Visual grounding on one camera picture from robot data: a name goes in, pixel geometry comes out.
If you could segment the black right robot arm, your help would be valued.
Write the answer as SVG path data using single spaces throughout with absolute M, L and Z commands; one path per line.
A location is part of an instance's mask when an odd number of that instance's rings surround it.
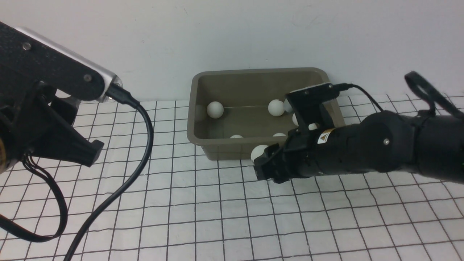
M 359 124 L 291 132 L 254 159 L 258 180 L 404 171 L 463 184 L 463 121 L 383 111 Z

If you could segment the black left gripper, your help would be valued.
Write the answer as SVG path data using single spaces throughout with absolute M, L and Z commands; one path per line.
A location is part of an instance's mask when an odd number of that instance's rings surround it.
M 81 101 L 60 98 L 57 89 L 37 82 L 28 90 L 8 94 L 1 85 L 1 170 L 12 168 L 25 153 L 40 158 L 74 162 L 91 167 L 104 142 L 90 142 L 74 123 Z

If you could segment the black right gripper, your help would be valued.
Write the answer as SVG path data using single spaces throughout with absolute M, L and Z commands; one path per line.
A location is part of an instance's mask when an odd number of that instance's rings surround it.
M 294 178 L 362 173 L 359 135 L 360 127 L 315 130 L 306 135 L 292 129 L 283 147 L 269 145 L 254 161 L 256 178 L 281 184 Z

